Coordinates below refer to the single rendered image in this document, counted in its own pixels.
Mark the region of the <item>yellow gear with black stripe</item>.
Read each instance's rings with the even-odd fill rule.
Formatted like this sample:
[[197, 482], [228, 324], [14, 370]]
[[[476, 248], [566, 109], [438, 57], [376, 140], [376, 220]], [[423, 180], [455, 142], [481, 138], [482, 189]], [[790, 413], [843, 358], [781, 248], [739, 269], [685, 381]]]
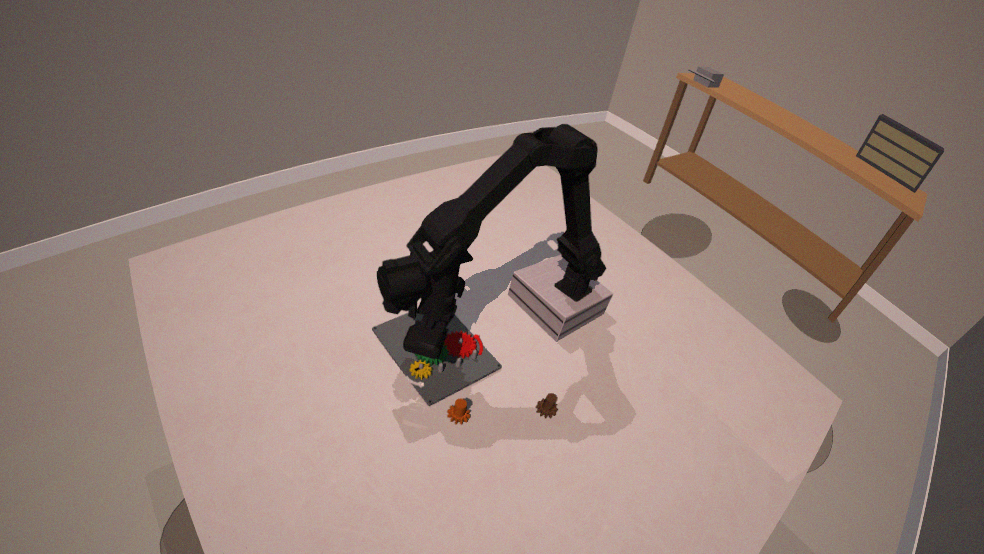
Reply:
[[[424, 369], [422, 369], [422, 370], [419, 369], [419, 365], [421, 363], [424, 365]], [[428, 378], [428, 375], [432, 375], [431, 374], [432, 368], [429, 367], [429, 366], [430, 366], [429, 363], [428, 364], [425, 364], [425, 361], [422, 362], [421, 359], [420, 359], [420, 361], [418, 363], [416, 361], [414, 361], [414, 364], [411, 364], [410, 365], [409, 371], [412, 372], [411, 373], [411, 376], [416, 375], [415, 376], [415, 379], [417, 379], [418, 377], [420, 377], [420, 379], [422, 380], [423, 377]]]

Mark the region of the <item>green gear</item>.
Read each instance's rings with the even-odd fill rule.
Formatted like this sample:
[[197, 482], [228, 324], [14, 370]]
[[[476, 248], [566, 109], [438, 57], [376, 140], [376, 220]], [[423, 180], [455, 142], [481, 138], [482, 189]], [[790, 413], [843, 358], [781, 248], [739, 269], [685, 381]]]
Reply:
[[432, 364], [434, 362], [437, 365], [438, 362], [441, 363], [442, 361], [446, 361], [446, 357], [448, 357], [448, 354], [447, 353], [449, 352], [449, 350], [446, 349], [447, 347], [448, 346], [445, 345], [445, 342], [444, 342], [444, 345], [443, 345], [441, 354], [440, 354], [440, 356], [439, 356], [438, 359], [433, 359], [433, 358], [425, 357], [425, 356], [422, 356], [422, 355], [419, 355], [419, 354], [415, 354], [415, 356], [418, 356], [418, 358], [417, 358], [418, 360], [419, 359], [422, 359], [422, 362], [425, 361], [425, 364], [428, 364], [428, 362], [430, 362], [430, 365], [432, 366]]

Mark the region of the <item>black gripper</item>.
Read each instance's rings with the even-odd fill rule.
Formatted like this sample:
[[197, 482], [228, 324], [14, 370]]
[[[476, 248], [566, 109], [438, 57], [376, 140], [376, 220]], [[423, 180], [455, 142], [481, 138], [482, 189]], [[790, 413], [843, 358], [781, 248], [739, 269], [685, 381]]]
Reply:
[[457, 286], [450, 293], [436, 294], [426, 288], [425, 293], [419, 294], [421, 302], [417, 314], [424, 317], [409, 326], [403, 342], [405, 351], [433, 359], [439, 358], [448, 332], [445, 328], [457, 309], [455, 293], [461, 298], [464, 287], [465, 281], [458, 276]]

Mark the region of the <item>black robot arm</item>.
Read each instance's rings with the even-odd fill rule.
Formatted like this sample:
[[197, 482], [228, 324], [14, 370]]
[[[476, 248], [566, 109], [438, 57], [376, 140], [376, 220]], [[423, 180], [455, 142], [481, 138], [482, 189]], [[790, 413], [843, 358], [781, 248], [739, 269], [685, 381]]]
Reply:
[[[569, 124], [544, 127], [517, 136], [508, 150], [460, 196], [429, 213], [406, 245], [410, 255], [383, 260], [377, 281], [386, 312], [408, 311], [415, 318], [417, 302], [426, 288], [436, 294], [452, 292], [460, 264], [473, 257], [467, 251], [483, 219], [536, 167], [555, 166], [560, 173], [566, 232], [557, 237], [567, 262], [555, 287], [575, 302], [592, 292], [606, 266], [592, 232], [588, 175], [595, 169], [596, 142]], [[428, 242], [432, 251], [424, 246]]]

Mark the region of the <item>orange gear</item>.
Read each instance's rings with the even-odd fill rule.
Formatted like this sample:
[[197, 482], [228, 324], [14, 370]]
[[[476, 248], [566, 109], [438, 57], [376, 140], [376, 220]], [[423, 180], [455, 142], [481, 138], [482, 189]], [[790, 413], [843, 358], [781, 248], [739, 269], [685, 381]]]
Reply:
[[462, 425], [463, 421], [464, 422], [467, 422], [468, 421], [467, 418], [470, 419], [470, 417], [471, 417], [469, 415], [470, 410], [466, 410], [466, 409], [467, 409], [467, 402], [466, 402], [466, 400], [465, 399], [462, 399], [462, 398], [459, 398], [459, 399], [457, 399], [455, 401], [454, 407], [450, 406], [450, 409], [448, 409], [447, 413], [449, 415], [447, 417], [449, 417], [449, 418], [452, 417], [450, 422], [453, 422], [455, 420], [456, 421], [455, 422], [456, 425], [457, 425], [457, 422], [459, 422], [460, 425]]

